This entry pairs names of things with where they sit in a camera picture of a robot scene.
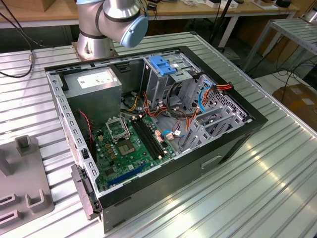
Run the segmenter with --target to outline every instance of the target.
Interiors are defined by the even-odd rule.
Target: wooden desk
[[[74,0],[56,0],[46,12],[36,12],[18,7],[10,7],[10,9],[23,27],[78,24],[78,12]],[[161,2],[158,4],[157,8],[157,20],[213,18],[216,17],[217,10],[217,8],[212,8],[205,4],[198,4],[197,6],[190,7],[180,1],[178,3]],[[292,18],[298,10],[299,8],[294,5],[290,5],[288,9],[280,8],[280,10],[263,10],[251,3],[250,0],[245,0],[244,4],[239,4],[237,8],[228,10],[226,17],[231,17],[231,19],[219,46],[225,46],[225,43],[240,16],[286,14],[288,15],[287,18]],[[10,18],[5,9],[0,9],[0,12]],[[149,20],[153,20],[154,18],[155,13],[149,11]],[[0,28],[11,27],[12,26],[8,22],[0,17]]]

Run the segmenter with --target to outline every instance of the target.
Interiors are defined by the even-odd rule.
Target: blue drive bay latch
[[[176,72],[176,69],[172,68],[162,56],[150,56],[149,59],[161,75],[168,75]]]

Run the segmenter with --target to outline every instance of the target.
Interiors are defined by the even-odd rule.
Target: motherboard
[[[96,182],[100,191],[176,156],[149,116],[111,120],[105,127],[93,131],[93,136],[100,173]]]

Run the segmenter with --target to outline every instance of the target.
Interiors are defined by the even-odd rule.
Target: slotted aluminum surface
[[[278,106],[238,68],[191,33],[146,37],[120,55],[186,45],[264,114],[268,122],[225,164],[112,230],[108,237],[309,237],[317,232],[317,141],[307,126]],[[87,221],[70,166],[73,159],[43,67],[77,62],[71,46],[36,50],[31,76],[0,78],[0,142],[36,135],[55,209],[3,235],[103,237]],[[0,55],[0,69],[28,69],[29,52]]]
[[[317,55],[317,25],[302,19],[273,20],[272,28]]]

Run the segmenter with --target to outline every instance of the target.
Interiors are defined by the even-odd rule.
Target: workbench
[[[133,49],[115,43],[119,55],[183,45],[232,82],[268,122],[232,159],[124,222],[107,237],[314,237],[316,132],[198,35],[146,37]],[[1,54],[0,69],[26,72],[29,53]],[[72,181],[74,161],[44,73],[44,67],[79,59],[72,46],[35,50],[35,57],[31,75],[0,78],[0,143],[23,134],[37,137],[55,209],[1,238],[104,237],[102,223],[86,219]]]
[[[18,7],[10,7],[12,13],[20,21],[22,27],[39,27],[39,26],[61,26],[61,25],[78,25],[78,12],[74,0],[56,0],[46,12],[37,12],[26,10]],[[229,24],[223,34],[219,47],[224,47],[229,36],[240,16],[264,16],[264,15],[287,15],[287,18],[293,18],[299,10],[298,7],[290,5],[288,8],[264,10],[250,0],[245,0],[237,8],[229,9],[226,17],[230,17]],[[157,16],[153,11],[149,11],[149,20],[171,20],[171,19],[194,19],[194,18],[215,18],[218,8],[212,8],[205,4],[198,4],[190,7],[183,2],[177,3],[160,2],[157,7]],[[5,9],[0,9],[7,17],[11,18]],[[0,29],[11,28],[8,22],[0,17]]]
[[[309,51],[312,54],[317,55],[317,26],[316,25],[308,23],[307,21],[303,19],[299,19],[299,18],[298,19],[270,20],[265,26],[264,30],[262,31],[257,42],[254,44],[253,48],[251,49],[246,59],[246,63],[243,67],[243,71],[246,71],[248,69],[248,66],[252,62],[252,59],[254,58],[262,42],[265,40],[265,38],[267,37],[271,29],[276,30],[277,33],[275,37],[272,39],[266,51],[264,52],[264,56],[268,54],[268,52],[271,52],[272,48],[275,46],[278,39],[282,35],[294,41],[299,46],[303,47],[300,54],[294,60],[292,66],[295,66],[299,63],[299,61],[304,56],[306,51]]]

